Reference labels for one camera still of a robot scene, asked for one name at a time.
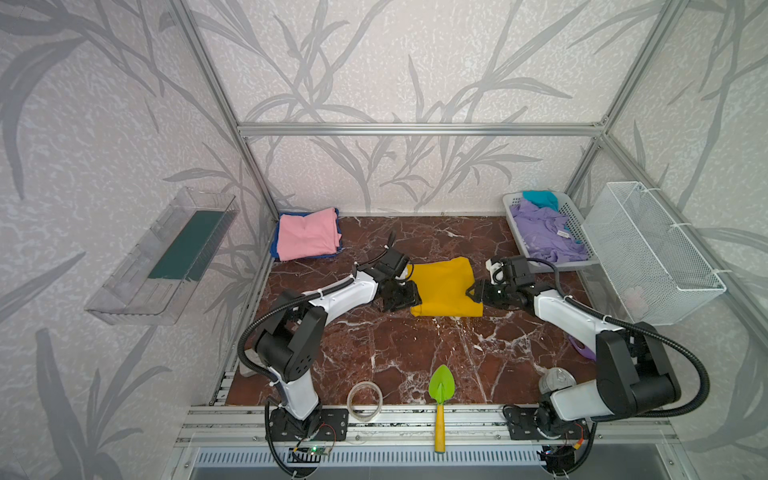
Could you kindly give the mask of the yellow printed t-shirt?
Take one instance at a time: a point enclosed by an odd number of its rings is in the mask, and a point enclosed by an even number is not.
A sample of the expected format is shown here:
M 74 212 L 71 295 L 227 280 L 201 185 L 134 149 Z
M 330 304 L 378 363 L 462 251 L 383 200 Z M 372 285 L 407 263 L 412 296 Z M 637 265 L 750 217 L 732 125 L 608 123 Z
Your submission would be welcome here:
M 475 284 L 470 261 L 457 257 L 448 261 L 413 265 L 410 280 L 421 298 L 410 308 L 415 317 L 481 317 L 483 305 L 466 291 Z

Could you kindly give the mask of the grey plastic laundry basket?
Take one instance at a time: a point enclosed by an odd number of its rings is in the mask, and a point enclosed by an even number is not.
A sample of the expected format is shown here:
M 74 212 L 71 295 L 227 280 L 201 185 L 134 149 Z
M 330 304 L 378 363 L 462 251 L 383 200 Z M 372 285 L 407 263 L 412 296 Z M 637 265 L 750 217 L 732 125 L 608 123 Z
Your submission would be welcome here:
M 560 214 L 567 215 L 569 217 L 567 222 L 567 228 L 574 235 L 576 240 L 579 243 L 582 243 L 588 249 L 588 253 L 589 253 L 589 259 L 586 261 L 568 262 L 568 263 L 555 264 L 555 265 L 562 271 L 577 271 L 589 266 L 597 265 L 599 263 L 597 259 L 597 255 L 594 253 L 594 250 L 590 246 L 589 241 L 587 240 L 586 235 L 584 234 L 584 231 L 582 229 L 582 224 L 584 222 L 583 216 L 581 215 L 578 208 L 575 206 L 575 204 L 572 202 L 572 200 L 568 195 L 562 192 L 553 192 L 553 193 L 558 197 L 560 202 L 558 212 Z M 514 219 L 512 218 L 512 215 L 510 212 L 511 208 L 514 205 L 517 205 L 521 198 L 522 198 L 522 192 L 509 193 L 502 197 L 502 202 L 505 207 L 507 223 L 512 231 L 518 250 L 524 257 L 527 257 L 527 254 L 528 254 L 527 248 L 523 243 L 521 235 L 515 225 Z

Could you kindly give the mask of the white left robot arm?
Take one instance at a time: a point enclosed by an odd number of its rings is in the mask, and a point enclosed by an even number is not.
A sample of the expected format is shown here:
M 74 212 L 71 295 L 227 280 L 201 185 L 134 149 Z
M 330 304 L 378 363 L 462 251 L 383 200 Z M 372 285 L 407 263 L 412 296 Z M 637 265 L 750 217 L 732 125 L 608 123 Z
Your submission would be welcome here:
M 385 311 L 421 302 L 411 279 L 410 258 L 393 247 L 363 263 L 345 278 L 316 290 L 286 290 L 267 313 L 254 320 L 238 340 L 243 366 L 276 387 L 281 406 L 306 421 L 321 409 L 311 378 L 325 328 L 350 311 L 379 299 Z

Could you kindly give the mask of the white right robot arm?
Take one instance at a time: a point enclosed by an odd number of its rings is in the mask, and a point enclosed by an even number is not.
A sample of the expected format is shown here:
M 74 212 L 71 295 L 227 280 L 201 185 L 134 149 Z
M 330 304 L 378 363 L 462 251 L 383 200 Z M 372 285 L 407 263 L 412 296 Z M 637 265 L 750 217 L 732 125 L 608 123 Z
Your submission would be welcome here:
M 596 376 L 545 393 L 541 408 L 554 422 L 625 419 L 677 402 L 681 388 L 665 343 L 646 324 L 622 326 L 562 291 L 559 280 L 541 282 L 523 256 L 493 257 L 489 278 L 467 296 L 495 309 L 520 309 L 581 343 L 594 356 Z

